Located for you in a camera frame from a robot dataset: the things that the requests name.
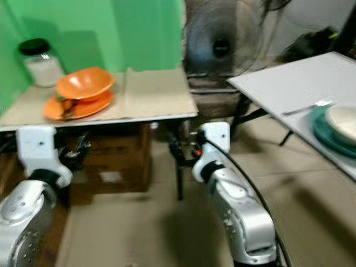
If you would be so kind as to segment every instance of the tabletop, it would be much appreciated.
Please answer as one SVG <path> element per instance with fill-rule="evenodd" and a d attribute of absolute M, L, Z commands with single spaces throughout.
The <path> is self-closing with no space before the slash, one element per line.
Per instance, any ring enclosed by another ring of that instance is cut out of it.
<path fill-rule="evenodd" d="M 55 88 L 31 86 L 0 117 L 0 132 L 14 131 L 23 125 L 51 125 L 54 127 L 103 125 L 113 123 L 161 121 L 190 118 L 197 108 L 190 94 L 184 70 L 113 74 L 115 84 L 111 91 L 114 101 L 103 111 L 79 120 L 51 121 L 43 116 L 46 101 Z"/>
<path fill-rule="evenodd" d="M 319 100 L 356 106 L 356 61 L 330 52 L 228 81 L 356 180 L 356 160 L 327 148 L 317 140 L 311 130 L 310 111 L 289 117 L 282 115 L 285 111 L 311 105 Z"/>

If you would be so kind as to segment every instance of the glass jar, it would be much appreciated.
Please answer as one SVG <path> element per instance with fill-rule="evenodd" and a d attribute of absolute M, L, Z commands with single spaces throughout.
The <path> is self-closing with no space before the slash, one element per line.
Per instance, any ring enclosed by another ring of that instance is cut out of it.
<path fill-rule="evenodd" d="M 41 38 L 20 43 L 18 50 L 23 56 L 24 65 L 34 83 L 41 87 L 52 87 L 65 73 L 50 44 Z"/>

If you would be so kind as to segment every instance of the orange bowl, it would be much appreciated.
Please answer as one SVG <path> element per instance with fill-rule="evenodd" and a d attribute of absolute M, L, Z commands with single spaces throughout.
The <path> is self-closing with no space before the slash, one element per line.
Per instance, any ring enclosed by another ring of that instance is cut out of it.
<path fill-rule="evenodd" d="M 90 102 L 96 100 L 96 96 L 108 90 L 113 83 L 110 73 L 91 67 L 60 78 L 56 83 L 56 90 L 66 99 Z"/>

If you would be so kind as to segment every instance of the stacked dishes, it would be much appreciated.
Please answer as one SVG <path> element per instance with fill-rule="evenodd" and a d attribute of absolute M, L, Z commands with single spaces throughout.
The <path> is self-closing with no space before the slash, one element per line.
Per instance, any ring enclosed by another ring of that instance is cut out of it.
<path fill-rule="evenodd" d="M 113 100 L 109 88 L 114 79 L 98 67 L 86 68 L 62 77 L 56 95 L 45 104 L 43 114 L 52 120 L 74 120 L 97 113 Z"/>
<path fill-rule="evenodd" d="M 310 114 L 315 136 L 339 153 L 356 158 L 356 108 L 323 106 Z"/>

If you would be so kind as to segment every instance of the green backdrop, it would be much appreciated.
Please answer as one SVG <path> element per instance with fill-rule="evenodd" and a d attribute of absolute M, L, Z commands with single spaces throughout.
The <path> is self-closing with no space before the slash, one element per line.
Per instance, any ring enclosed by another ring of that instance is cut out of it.
<path fill-rule="evenodd" d="M 182 0 L 0 0 L 0 104 L 30 84 L 17 45 L 45 38 L 71 73 L 164 70 L 181 61 Z"/>

